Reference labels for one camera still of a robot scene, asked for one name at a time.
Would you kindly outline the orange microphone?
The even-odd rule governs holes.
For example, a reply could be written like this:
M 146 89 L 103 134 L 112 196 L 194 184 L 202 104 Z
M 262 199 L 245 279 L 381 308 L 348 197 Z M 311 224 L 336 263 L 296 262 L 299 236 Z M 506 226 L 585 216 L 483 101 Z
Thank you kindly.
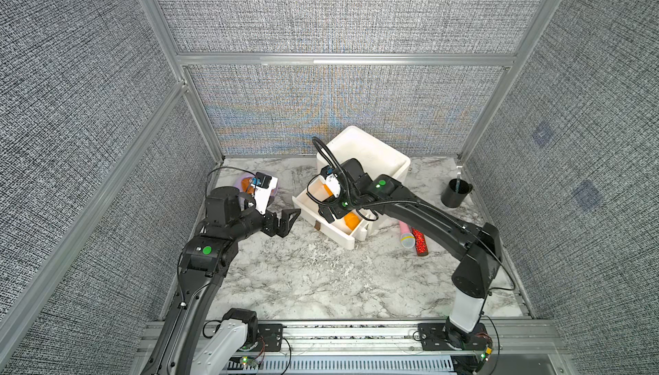
M 348 198 L 346 193 L 342 193 L 341 196 L 339 196 L 339 197 L 345 197 L 345 198 Z M 361 223 L 362 218 L 360 218 L 358 215 L 353 215 L 352 213 L 350 213 L 350 214 L 348 214 L 347 216 L 345 216 L 345 217 L 344 217 L 343 219 L 341 219 L 341 220 L 344 222 L 345 226 L 346 226 L 350 231 L 353 231 L 353 230 L 355 230 L 355 229 L 357 228 L 357 226 Z

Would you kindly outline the white bottom drawer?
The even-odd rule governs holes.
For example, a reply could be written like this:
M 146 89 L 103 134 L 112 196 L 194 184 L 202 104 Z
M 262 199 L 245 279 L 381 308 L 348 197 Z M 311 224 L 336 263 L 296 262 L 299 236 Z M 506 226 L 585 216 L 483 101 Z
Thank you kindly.
M 320 207 L 307 195 L 307 192 L 321 203 L 332 197 L 319 176 L 315 176 L 298 196 L 293 197 L 293 204 L 301 210 L 301 217 L 304 220 L 344 249 L 355 249 L 356 243 L 365 241 L 373 231 L 369 222 L 354 210 L 338 219 L 329 208 Z

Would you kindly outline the white three-drawer storage unit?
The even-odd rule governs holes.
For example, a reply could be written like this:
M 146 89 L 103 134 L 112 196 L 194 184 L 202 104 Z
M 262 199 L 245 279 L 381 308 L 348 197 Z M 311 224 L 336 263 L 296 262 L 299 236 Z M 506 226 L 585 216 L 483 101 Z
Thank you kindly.
M 353 125 L 328 141 L 327 146 L 340 163 L 356 158 L 372 179 L 386 174 L 404 183 L 411 165 L 407 155 Z

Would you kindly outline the pink microphone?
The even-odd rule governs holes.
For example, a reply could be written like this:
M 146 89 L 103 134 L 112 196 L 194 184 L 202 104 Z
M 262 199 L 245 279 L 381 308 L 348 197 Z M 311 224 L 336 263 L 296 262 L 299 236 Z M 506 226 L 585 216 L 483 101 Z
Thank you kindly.
M 400 243 L 403 248 L 415 249 L 415 236 L 412 234 L 410 227 L 403 221 L 399 222 Z

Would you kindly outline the red glitter microphone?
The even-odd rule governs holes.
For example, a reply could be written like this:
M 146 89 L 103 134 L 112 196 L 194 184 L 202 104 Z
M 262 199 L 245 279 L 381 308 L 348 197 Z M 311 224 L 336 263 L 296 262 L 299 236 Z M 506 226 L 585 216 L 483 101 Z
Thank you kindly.
M 419 257 L 427 256 L 429 254 L 429 250 L 428 250 L 428 247 L 427 247 L 427 241 L 426 241 L 425 235 L 422 232 L 420 232 L 420 231 L 418 231 L 414 228 L 411 229 L 411 232 L 412 232 L 412 235 L 415 238 L 415 251 L 416 251 L 416 254 Z

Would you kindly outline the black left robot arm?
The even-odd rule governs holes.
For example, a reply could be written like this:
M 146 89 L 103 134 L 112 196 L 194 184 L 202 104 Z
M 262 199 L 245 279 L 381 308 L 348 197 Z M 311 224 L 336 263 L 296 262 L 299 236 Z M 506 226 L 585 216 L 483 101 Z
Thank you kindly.
M 217 187 L 207 194 L 205 216 L 180 253 L 172 304 L 142 373 L 218 374 L 240 349 L 257 343 L 257 314 L 233 308 L 209 343 L 197 347 L 240 242 L 257 232 L 285 237 L 300 214 L 298 208 L 279 215 L 259 212 L 255 199 L 233 186 Z

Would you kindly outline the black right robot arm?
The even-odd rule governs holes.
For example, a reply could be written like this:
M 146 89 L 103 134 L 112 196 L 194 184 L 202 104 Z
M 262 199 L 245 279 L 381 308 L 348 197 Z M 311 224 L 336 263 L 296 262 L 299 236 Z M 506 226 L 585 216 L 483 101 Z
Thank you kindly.
M 460 220 L 422 200 L 389 175 L 373 179 L 355 158 L 339 167 L 323 167 L 319 178 L 331 191 L 319 202 L 319 213 L 327 221 L 367 209 L 402 221 L 459 261 L 451 276 L 456 297 L 444 324 L 444 338 L 453 349 L 466 349 L 476 339 L 485 301 L 502 265 L 497 227 Z

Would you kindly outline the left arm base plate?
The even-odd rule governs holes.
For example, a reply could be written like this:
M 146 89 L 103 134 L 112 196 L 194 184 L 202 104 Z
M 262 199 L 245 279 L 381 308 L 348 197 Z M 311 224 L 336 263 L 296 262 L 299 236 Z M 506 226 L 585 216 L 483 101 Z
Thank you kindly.
M 256 356 L 261 352 L 280 352 L 283 329 L 284 326 L 281 323 L 260 323 L 256 340 L 246 342 L 236 353 Z

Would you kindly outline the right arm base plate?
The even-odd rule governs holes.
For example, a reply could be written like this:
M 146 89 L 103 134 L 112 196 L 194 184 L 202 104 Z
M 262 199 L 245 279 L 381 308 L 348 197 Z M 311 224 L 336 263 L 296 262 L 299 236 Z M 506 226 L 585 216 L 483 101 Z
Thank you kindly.
M 419 323 L 417 335 L 424 351 L 486 351 L 494 344 L 483 323 L 472 332 L 463 332 L 452 323 L 448 329 L 444 323 Z

